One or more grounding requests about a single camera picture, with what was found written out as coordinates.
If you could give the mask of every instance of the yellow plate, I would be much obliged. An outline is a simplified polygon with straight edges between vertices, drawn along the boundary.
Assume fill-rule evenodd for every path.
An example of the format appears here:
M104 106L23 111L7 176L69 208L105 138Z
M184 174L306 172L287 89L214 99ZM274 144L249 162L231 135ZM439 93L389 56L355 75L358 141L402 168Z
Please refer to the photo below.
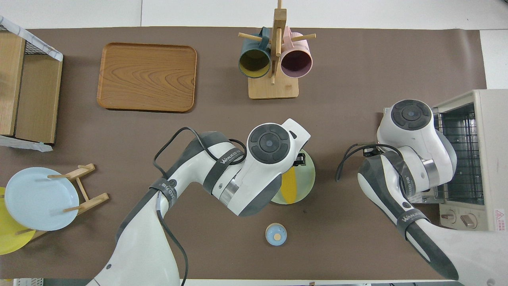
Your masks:
M305 166L291 167L282 174L282 185L272 199L272 202L281 205L290 205L305 198L312 187L316 177L314 162L307 152L305 154Z
M0 195L5 195L5 188L0 187ZM23 247L34 236L35 231L16 235L25 230L7 211L5 201L0 198L0 255L11 253Z

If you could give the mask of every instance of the light blue plate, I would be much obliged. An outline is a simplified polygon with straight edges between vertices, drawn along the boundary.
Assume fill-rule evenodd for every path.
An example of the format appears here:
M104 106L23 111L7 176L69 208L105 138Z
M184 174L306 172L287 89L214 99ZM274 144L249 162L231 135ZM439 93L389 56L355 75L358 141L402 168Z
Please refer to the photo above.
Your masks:
M60 173L48 168L32 167L19 171L7 183L5 205L19 223L40 231L55 231L71 223L78 211L76 188L67 178L48 179Z

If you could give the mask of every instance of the robotic arm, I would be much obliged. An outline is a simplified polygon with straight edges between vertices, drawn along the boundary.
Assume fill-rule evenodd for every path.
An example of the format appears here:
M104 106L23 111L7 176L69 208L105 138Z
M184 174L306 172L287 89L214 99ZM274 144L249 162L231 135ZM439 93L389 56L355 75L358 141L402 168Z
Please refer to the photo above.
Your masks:
M506 285L506 234L432 225L407 199L447 183L455 172L455 151L433 124L431 109L421 101L403 100L389 108L377 138L395 147L402 157L385 149L383 154L366 158L358 171L360 186L443 277L466 286Z
M243 152L222 133L200 134L122 222L113 255L88 286L179 285L178 268L159 219L187 186L198 182L235 215L253 215L275 196L282 173L293 166L309 139L310 134L292 119L282 125L261 124L250 133L245 160L240 161Z

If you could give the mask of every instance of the blue cup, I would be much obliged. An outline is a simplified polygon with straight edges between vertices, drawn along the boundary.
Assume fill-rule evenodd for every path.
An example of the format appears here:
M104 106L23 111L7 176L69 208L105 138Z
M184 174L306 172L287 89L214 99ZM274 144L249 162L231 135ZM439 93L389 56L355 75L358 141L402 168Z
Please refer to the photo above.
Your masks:
M261 42L244 39L238 68L240 72L250 78L260 78L270 70L270 29L263 27L258 35Z

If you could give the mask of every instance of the wooden mug rack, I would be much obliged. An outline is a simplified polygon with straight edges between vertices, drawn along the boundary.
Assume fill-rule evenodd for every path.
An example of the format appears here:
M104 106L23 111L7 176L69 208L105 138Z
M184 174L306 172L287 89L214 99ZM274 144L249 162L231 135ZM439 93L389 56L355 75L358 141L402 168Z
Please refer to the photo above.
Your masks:
M287 10L282 8L282 0L278 0L277 8L273 13L272 37L269 41L272 44L270 72L261 78L248 79L248 91L251 99L295 98L299 94L298 79L284 75L280 69L280 55L286 20ZM255 41L261 41L262 39L245 33L238 33L238 36ZM315 37L316 34L303 35L291 38L291 41L296 42L314 39Z

